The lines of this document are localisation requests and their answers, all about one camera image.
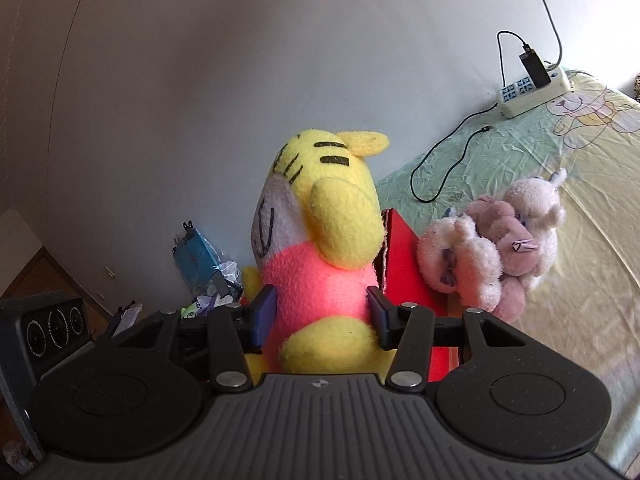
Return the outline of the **yellow pink tiger plush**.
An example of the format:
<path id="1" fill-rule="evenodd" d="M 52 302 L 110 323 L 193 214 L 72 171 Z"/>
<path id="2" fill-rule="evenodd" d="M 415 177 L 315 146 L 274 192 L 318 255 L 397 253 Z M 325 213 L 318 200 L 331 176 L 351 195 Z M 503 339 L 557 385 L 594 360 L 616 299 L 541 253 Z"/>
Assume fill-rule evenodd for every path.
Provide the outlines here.
<path id="1" fill-rule="evenodd" d="M 247 355 L 255 380 L 267 373 L 385 377 L 393 352 L 371 324 L 367 289 L 386 231 L 367 158 L 388 137 L 375 131 L 308 129 L 274 158 L 254 213 L 254 266 L 244 295 L 271 285 L 277 314 L 262 350 Z"/>

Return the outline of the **red box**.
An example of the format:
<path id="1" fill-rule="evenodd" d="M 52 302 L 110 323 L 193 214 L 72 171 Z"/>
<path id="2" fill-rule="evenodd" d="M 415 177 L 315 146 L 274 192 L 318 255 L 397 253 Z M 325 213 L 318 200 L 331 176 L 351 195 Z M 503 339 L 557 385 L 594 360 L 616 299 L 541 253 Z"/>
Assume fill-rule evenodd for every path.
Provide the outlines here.
<path id="1" fill-rule="evenodd" d="M 431 308 L 438 316 L 447 315 L 447 298 L 439 292 L 431 290 L 419 270 L 416 260 L 418 237 L 408 226 L 400 213 L 393 209 L 383 212 L 383 223 L 386 237 L 383 247 L 374 260 L 374 268 L 378 277 L 375 286 L 393 304 L 420 304 Z M 439 382 L 456 365 L 452 357 L 454 348 L 436 348 L 432 355 L 430 383 Z"/>

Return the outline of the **blue plastic bag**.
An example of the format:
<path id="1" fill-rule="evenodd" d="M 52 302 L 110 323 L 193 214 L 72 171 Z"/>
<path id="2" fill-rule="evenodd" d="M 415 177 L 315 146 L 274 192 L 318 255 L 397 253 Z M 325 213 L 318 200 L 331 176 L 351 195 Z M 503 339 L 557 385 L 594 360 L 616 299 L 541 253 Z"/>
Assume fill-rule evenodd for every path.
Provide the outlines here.
<path id="1" fill-rule="evenodd" d="M 184 233 L 174 238 L 172 256 L 191 295 L 239 300 L 243 287 L 236 261 L 217 249 L 191 220 L 182 227 Z"/>

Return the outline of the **pink white plush toy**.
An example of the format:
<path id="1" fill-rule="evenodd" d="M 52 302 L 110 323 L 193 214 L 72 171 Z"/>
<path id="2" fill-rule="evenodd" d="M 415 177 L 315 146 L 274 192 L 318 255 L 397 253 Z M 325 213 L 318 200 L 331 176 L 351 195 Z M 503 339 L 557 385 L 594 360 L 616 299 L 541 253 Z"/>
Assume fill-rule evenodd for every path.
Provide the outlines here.
<path id="1" fill-rule="evenodd" d="M 566 177 L 560 168 L 547 179 L 517 180 L 500 200 L 483 195 L 461 214 L 451 211 L 431 222 L 416 248 L 425 283 L 456 295 L 463 307 L 506 322 L 519 318 L 527 293 L 555 263 Z"/>

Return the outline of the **green yellow cartoon bedsheet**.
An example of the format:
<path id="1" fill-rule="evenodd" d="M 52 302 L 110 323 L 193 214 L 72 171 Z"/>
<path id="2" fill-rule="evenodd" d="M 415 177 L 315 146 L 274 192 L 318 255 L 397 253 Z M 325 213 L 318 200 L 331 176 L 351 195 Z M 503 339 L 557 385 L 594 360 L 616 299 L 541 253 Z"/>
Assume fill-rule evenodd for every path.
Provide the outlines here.
<path id="1" fill-rule="evenodd" d="M 501 196 L 517 180 L 567 172 L 552 268 L 516 325 L 597 375 L 612 398 L 598 448 L 639 473 L 639 105 L 581 70 L 572 90 L 506 119 L 467 122 L 431 155 L 378 182 L 384 208 L 422 233 L 448 208 Z"/>

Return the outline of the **black device with dials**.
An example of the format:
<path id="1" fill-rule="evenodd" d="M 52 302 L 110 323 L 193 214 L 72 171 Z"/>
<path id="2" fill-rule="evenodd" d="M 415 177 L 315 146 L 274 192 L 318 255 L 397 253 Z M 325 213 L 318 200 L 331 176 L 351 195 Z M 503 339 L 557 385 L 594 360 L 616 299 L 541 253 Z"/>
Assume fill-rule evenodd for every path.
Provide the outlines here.
<path id="1" fill-rule="evenodd" d="M 43 376 L 84 348 L 91 334 L 84 300 L 64 292 L 1 301 L 1 395 L 38 462 L 44 459 L 28 407 Z"/>

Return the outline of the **white power strip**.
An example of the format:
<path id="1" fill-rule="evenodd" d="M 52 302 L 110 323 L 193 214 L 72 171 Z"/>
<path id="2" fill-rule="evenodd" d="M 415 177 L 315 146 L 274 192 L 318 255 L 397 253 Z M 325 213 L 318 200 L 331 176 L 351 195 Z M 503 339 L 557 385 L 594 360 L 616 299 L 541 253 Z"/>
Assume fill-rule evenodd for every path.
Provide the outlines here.
<path id="1" fill-rule="evenodd" d="M 548 75 L 550 82 L 541 88 L 537 88 L 529 76 L 503 87 L 498 94 L 498 109 L 503 116 L 514 118 L 572 90 L 572 84 L 562 67 L 552 70 Z"/>

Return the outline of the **black charger plug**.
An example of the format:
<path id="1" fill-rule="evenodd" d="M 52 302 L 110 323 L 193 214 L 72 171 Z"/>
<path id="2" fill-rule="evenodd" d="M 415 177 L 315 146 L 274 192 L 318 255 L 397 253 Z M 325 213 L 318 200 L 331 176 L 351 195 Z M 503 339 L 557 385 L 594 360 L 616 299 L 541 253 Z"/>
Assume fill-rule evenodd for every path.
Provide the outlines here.
<path id="1" fill-rule="evenodd" d="M 523 44 L 520 61 L 535 88 L 544 88 L 550 84 L 551 78 L 548 70 L 544 67 L 544 63 L 541 61 L 537 52 L 529 44 Z"/>

